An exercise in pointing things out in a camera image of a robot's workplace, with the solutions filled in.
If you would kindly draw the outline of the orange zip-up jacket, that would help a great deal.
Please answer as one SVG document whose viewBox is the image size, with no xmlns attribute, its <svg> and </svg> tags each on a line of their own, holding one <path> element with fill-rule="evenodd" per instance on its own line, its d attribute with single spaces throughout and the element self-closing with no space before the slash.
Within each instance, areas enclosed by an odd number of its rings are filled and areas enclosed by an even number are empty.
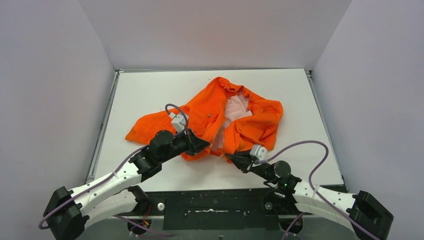
<svg viewBox="0 0 424 240">
<path fill-rule="evenodd" d="M 284 114 L 279 101 L 265 99 L 224 77 L 211 80 L 179 109 L 188 117 L 188 128 L 210 143 L 195 156 L 182 154 L 186 161 L 247 151 L 254 145 L 273 150 Z"/>
</svg>

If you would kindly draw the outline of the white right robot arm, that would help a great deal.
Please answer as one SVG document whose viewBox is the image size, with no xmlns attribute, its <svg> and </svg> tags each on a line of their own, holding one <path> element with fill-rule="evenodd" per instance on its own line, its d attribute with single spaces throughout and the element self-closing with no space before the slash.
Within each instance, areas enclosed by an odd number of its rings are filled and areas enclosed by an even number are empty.
<svg viewBox="0 0 424 240">
<path fill-rule="evenodd" d="M 386 240 L 394 216 L 372 194 L 366 191 L 345 193 L 292 175 L 285 161 L 260 163 L 249 151 L 227 153 L 242 173 L 253 173 L 270 187 L 267 201 L 289 213 L 306 213 L 325 218 L 351 230 L 360 240 Z"/>
</svg>

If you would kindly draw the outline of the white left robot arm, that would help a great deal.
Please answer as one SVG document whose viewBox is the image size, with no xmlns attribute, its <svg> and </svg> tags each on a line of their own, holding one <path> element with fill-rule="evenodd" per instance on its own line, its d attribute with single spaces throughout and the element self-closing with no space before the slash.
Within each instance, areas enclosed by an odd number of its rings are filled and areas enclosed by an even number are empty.
<svg viewBox="0 0 424 240">
<path fill-rule="evenodd" d="M 139 184 L 160 172 L 168 160 L 181 154 L 195 156 L 209 146 L 191 129 L 177 134 L 161 130 L 111 173 L 72 189 L 56 189 L 38 227 L 51 230 L 57 240 L 75 240 L 86 228 L 109 217 L 144 214 L 150 203 Z"/>
</svg>

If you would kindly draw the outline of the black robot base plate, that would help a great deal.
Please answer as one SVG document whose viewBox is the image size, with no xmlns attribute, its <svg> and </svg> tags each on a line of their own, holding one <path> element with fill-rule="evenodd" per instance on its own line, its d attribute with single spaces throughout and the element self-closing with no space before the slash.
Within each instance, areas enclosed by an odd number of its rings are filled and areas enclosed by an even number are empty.
<svg viewBox="0 0 424 240">
<path fill-rule="evenodd" d="M 279 230 L 300 211 L 269 187 L 194 191 L 150 191 L 148 206 L 132 218 L 163 221 L 163 230 Z"/>
</svg>

